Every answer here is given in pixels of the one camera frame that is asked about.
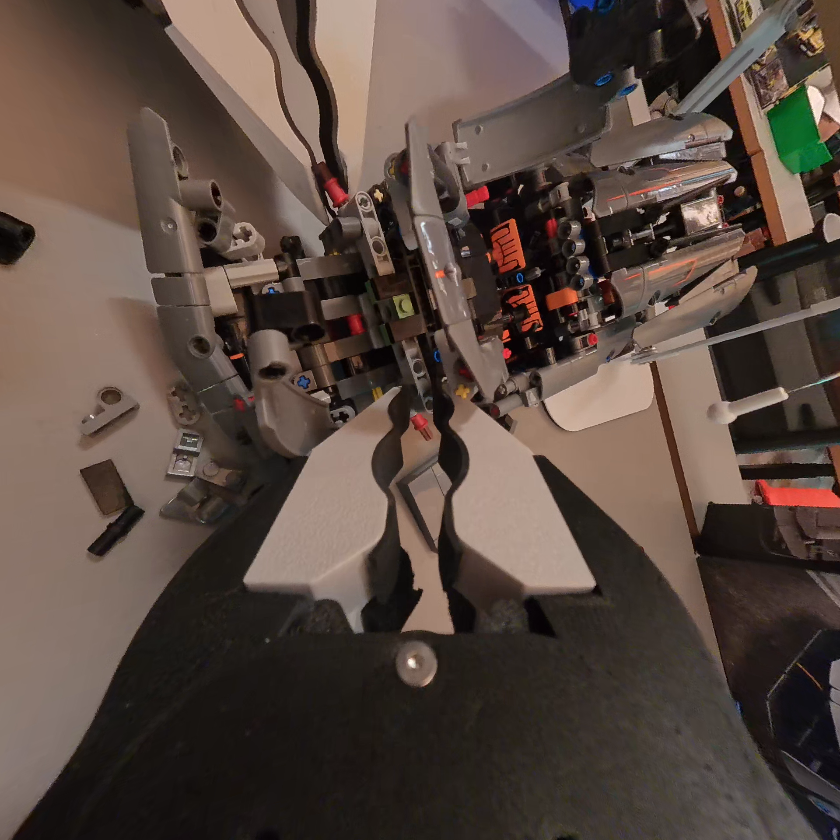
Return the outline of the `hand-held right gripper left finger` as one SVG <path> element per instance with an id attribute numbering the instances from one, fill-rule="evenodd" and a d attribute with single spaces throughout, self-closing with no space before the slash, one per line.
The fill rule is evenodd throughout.
<path id="1" fill-rule="evenodd" d="M 406 552 L 391 485 L 406 395 L 393 387 L 312 450 L 245 574 L 253 592 L 338 603 L 356 632 L 406 624 Z"/>

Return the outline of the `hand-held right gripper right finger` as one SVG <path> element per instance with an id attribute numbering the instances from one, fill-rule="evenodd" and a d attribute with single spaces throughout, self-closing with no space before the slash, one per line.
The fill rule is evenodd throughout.
<path id="1" fill-rule="evenodd" d="M 532 451 L 469 399 L 434 396 L 438 463 L 450 480 L 437 542 L 454 629 L 497 604 L 597 587 Z"/>

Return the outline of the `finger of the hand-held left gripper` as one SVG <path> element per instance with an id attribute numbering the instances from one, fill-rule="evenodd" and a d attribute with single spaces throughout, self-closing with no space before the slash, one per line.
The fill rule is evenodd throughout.
<path id="1" fill-rule="evenodd" d="M 316 45 L 338 100 L 351 187 L 382 176 L 416 118 L 433 144 L 452 125 L 569 69 L 559 2 L 316 2 Z"/>
<path id="2" fill-rule="evenodd" d="M 165 31 L 290 192 L 323 224 L 340 176 L 338 102 L 314 1 L 163 1 Z"/>

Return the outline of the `red lego pin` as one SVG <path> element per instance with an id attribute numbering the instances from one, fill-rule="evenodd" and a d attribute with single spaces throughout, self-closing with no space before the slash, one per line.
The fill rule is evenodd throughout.
<path id="1" fill-rule="evenodd" d="M 329 202 L 334 211 L 341 209 L 350 200 L 350 197 L 342 187 L 340 180 L 331 173 L 326 162 L 318 162 L 311 169 L 324 202 Z"/>

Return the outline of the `grey lego car model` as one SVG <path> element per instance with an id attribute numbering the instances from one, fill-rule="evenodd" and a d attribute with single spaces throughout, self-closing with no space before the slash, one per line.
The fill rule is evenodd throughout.
<path id="1" fill-rule="evenodd" d="M 307 456 L 394 386 L 411 423 L 447 388 L 500 418 L 715 323 L 747 296 L 721 216 L 729 126 L 692 112 L 627 129 L 611 106 L 700 35 L 691 2 L 592 2 L 571 73 L 433 146 L 416 121 L 381 183 L 329 216 L 325 254 L 277 256 L 166 121 L 129 125 L 143 251 L 166 347 L 243 446 Z"/>

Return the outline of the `black lego axle pin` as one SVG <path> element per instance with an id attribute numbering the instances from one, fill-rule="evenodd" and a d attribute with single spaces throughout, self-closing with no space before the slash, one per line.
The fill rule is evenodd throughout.
<path id="1" fill-rule="evenodd" d="M 143 518 L 145 510 L 134 504 L 128 505 L 111 521 L 104 531 L 87 548 L 91 557 L 106 556 L 120 541 L 122 541 Z"/>

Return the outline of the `dark flat lego tile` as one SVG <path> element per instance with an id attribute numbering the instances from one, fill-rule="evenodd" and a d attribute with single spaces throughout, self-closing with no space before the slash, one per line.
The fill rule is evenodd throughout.
<path id="1" fill-rule="evenodd" d="M 79 470 L 79 475 L 102 516 L 114 516 L 133 504 L 112 459 L 83 467 Z"/>

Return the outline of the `grey lego piece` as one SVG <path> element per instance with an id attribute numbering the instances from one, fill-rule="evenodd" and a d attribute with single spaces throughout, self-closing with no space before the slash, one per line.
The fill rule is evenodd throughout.
<path id="1" fill-rule="evenodd" d="M 102 387 L 97 393 L 96 400 L 93 411 L 84 416 L 78 426 L 79 434 L 84 438 L 99 435 L 140 409 L 139 402 L 116 385 Z"/>

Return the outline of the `dark printed set box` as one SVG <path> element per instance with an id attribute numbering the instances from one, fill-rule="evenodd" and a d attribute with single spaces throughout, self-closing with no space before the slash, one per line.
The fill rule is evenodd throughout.
<path id="1" fill-rule="evenodd" d="M 817 806 L 784 766 L 767 696 L 821 631 L 839 627 L 838 595 L 817 573 L 771 563 L 700 556 L 700 578 L 733 699 L 761 756 L 820 838 L 838 838 L 838 808 Z"/>

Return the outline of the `black tubular lego piece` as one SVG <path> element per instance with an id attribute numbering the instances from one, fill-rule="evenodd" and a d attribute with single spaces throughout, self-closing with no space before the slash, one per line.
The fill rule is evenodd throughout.
<path id="1" fill-rule="evenodd" d="M 4 211 L 0 213 L 2 266 L 13 266 L 33 244 L 36 231 L 33 225 Z"/>

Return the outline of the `white sticker sheet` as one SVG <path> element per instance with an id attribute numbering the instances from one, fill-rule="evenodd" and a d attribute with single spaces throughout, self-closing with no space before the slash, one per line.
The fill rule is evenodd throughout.
<path id="1" fill-rule="evenodd" d="M 429 549 L 436 552 L 445 499 L 452 486 L 450 478 L 433 458 L 406 473 L 395 485 Z"/>

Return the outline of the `white knobbed rod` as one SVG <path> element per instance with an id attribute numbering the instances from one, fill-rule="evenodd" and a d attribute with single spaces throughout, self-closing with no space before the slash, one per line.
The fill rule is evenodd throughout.
<path id="1" fill-rule="evenodd" d="M 707 419 L 714 424 L 728 426 L 743 415 L 781 404 L 789 398 L 790 394 L 783 387 L 774 387 L 736 401 L 715 402 L 707 409 Z"/>

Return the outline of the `orange plastic bin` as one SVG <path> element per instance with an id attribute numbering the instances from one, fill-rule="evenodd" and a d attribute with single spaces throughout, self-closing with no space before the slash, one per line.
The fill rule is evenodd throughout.
<path id="1" fill-rule="evenodd" d="M 754 488 L 762 503 L 779 508 L 839 508 L 839 496 L 829 489 L 777 487 L 757 479 Z"/>

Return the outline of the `green box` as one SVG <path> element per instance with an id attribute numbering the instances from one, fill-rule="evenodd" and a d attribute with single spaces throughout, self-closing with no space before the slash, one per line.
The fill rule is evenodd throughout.
<path id="1" fill-rule="evenodd" d="M 784 168 L 793 175 L 812 172 L 832 159 L 821 140 L 819 116 L 814 115 L 813 108 L 818 106 L 817 113 L 822 114 L 824 97 L 811 90 L 798 87 L 767 111 L 775 149 Z"/>

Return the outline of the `black pole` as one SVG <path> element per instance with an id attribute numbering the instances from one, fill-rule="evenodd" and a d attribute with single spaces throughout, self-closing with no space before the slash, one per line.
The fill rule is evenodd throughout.
<path id="1" fill-rule="evenodd" d="M 827 259 L 839 257 L 837 228 L 820 228 L 783 245 L 763 248 L 738 258 L 738 269 L 757 270 L 757 278 L 775 277 L 790 273 Z"/>

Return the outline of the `light grey lego bracket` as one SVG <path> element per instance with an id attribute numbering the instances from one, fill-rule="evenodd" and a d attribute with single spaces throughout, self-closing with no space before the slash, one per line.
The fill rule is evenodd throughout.
<path id="1" fill-rule="evenodd" d="M 165 475 L 174 479 L 193 479 L 202 451 L 203 436 L 190 428 L 180 428 L 175 437 Z"/>

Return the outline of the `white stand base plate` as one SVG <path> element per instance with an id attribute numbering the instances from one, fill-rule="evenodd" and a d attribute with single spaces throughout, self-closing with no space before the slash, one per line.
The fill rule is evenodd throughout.
<path id="1" fill-rule="evenodd" d="M 557 427 L 576 433 L 642 413 L 654 398 L 649 364 L 616 360 L 544 401 L 543 406 Z"/>

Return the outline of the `metal stand bracket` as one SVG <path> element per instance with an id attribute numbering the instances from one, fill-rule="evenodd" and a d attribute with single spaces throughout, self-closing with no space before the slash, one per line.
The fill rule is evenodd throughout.
<path id="1" fill-rule="evenodd" d="M 689 95 L 676 105 L 674 116 L 701 112 L 721 95 L 751 64 L 758 60 L 799 20 L 803 1 L 779 1 L 762 11 L 742 33 L 734 49 L 721 59 Z"/>
<path id="2" fill-rule="evenodd" d="M 651 364 L 660 360 L 672 358 L 674 356 L 677 356 L 678 354 L 687 351 L 709 348 L 719 343 L 725 343 L 730 340 L 736 340 L 757 333 L 767 332 L 782 326 L 786 326 L 796 322 L 802 322 L 806 319 L 810 319 L 813 317 L 820 317 L 830 312 L 837 311 L 838 309 L 839 297 L 835 297 L 831 300 L 815 303 L 809 308 L 794 312 L 792 314 L 788 314 L 778 318 L 773 318 L 765 322 L 753 324 L 741 329 L 736 329 L 704 340 L 684 344 L 675 347 L 671 350 L 643 350 L 632 353 L 626 358 L 630 361 L 631 364 Z"/>

